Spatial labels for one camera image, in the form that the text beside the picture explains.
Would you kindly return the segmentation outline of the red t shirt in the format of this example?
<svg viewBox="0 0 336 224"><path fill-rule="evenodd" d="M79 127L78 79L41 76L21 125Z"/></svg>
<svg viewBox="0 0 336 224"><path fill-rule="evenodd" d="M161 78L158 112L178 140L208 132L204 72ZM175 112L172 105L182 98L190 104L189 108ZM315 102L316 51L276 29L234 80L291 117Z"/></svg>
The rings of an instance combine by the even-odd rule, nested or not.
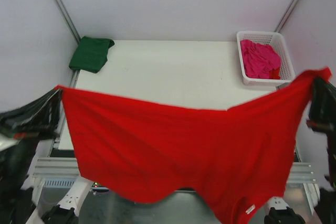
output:
<svg viewBox="0 0 336 224"><path fill-rule="evenodd" d="M247 223L284 195L312 98L307 70L287 87L227 110L192 109L60 87L80 175L144 204L193 188L222 223Z"/></svg>

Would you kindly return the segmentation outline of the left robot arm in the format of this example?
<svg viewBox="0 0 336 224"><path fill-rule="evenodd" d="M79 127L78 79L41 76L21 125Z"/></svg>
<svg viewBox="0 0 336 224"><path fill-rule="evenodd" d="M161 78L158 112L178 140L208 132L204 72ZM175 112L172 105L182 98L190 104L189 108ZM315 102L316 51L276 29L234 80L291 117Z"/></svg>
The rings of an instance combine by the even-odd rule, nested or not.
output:
<svg viewBox="0 0 336 224"><path fill-rule="evenodd" d="M93 182L78 176L66 195L42 216L38 201L48 174L29 179L28 170L40 141L58 137L62 89L1 113L1 223L78 223Z"/></svg>

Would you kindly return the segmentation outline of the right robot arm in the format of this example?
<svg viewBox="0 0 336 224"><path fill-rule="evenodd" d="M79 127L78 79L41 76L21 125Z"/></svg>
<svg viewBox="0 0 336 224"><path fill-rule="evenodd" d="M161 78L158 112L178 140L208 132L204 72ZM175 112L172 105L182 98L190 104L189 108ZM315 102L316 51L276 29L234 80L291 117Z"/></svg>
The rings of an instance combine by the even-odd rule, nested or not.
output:
<svg viewBox="0 0 336 224"><path fill-rule="evenodd" d="M331 189L319 188L311 165L296 155L284 197L264 205L264 223L335 223L335 87L322 78L313 81L313 96L306 125L327 138Z"/></svg>

